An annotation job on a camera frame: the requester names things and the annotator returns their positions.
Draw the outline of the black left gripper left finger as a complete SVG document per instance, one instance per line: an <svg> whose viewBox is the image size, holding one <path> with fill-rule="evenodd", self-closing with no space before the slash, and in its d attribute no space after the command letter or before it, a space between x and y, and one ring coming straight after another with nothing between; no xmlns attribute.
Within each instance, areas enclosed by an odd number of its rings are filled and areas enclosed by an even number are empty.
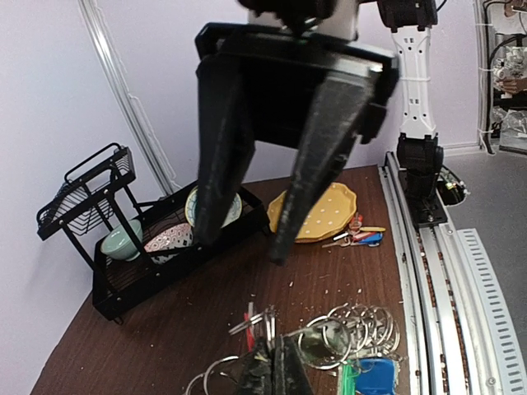
<svg viewBox="0 0 527 395"><path fill-rule="evenodd" d="M266 341L257 341L254 349L245 357L235 394L273 394L273 356Z"/></svg>

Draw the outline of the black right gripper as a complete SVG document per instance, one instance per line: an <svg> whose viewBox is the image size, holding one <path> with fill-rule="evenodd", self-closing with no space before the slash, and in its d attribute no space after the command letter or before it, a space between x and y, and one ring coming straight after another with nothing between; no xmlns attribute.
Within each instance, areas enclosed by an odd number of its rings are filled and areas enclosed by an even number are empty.
<svg viewBox="0 0 527 395"><path fill-rule="evenodd" d="M194 43L200 59L197 241L210 245L219 237L254 140L298 147L269 252L282 265L355 143L378 136L399 60L388 50L328 35L296 39L277 27L225 22L208 22Z"/></svg>

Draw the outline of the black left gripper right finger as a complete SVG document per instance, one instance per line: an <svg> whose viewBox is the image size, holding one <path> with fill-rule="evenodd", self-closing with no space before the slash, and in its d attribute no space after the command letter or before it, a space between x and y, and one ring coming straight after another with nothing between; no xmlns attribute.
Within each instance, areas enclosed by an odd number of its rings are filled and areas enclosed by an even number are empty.
<svg viewBox="0 0 527 395"><path fill-rule="evenodd" d="M273 357L273 393L275 395L313 395L313 389L291 337L275 341Z"/></svg>

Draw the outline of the red key tag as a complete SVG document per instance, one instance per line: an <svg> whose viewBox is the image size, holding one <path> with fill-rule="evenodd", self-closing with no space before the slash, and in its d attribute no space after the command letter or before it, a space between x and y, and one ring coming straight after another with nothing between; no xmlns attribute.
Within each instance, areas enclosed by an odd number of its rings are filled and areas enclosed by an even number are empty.
<svg viewBox="0 0 527 395"><path fill-rule="evenodd" d="M255 346L255 338L254 338L254 327L248 326L245 329L245 339L246 339L246 345L248 348L248 351L252 351Z"/></svg>

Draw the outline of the green key tag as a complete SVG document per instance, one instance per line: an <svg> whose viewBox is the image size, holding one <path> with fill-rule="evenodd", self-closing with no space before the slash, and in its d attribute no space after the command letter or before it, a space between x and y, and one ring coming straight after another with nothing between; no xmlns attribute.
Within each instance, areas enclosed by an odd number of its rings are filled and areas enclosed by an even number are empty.
<svg viewBox="0 0 527 395"><path fill-rule="evenodd" d="M338 368L338 395L356 395L357 378L360 375L360 366L357 363L348 362Z"/></svg>

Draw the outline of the grey disc keyring organizer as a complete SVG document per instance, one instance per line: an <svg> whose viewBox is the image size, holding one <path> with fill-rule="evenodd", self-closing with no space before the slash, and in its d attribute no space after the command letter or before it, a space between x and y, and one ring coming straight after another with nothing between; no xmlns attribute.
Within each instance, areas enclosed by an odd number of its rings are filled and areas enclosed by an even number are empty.
<svg viewBox="0 0 527 395"><path fill-rule="evenodd" d="M348 362L360 366L357 394L394 394L398 385L401 356L399 325L391 312L375 305L345 303L313 318L295 331L278 334L276 310L268 307L260 313L250 304L242 323L230 329L235 335L254 327L255 343L266 341L274 357L275 341L291 337L305 368L330 374L337 380L338 368ZM192 378L187 394L235 394L245 364L243 355L228 355L212 362L204 372Z"/></svg>

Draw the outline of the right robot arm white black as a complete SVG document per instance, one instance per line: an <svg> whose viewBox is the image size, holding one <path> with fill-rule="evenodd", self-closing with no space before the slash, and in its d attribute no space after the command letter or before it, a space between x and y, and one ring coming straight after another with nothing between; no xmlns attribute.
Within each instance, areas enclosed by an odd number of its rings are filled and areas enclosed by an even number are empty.
<svg viewBox="0 0 527 395"><path fill-rule="evenodd" d="M397 158L414 225L436 197L443 150L429 93L433 1L379 1L395 51L358 40L358 1L245 1L253 24L209 22L195 45L199 166L194 233L221 233L257 142L296 150L270 257L283 263L303 220L356 143L374 139L396 88L403 95Z"/></svg>

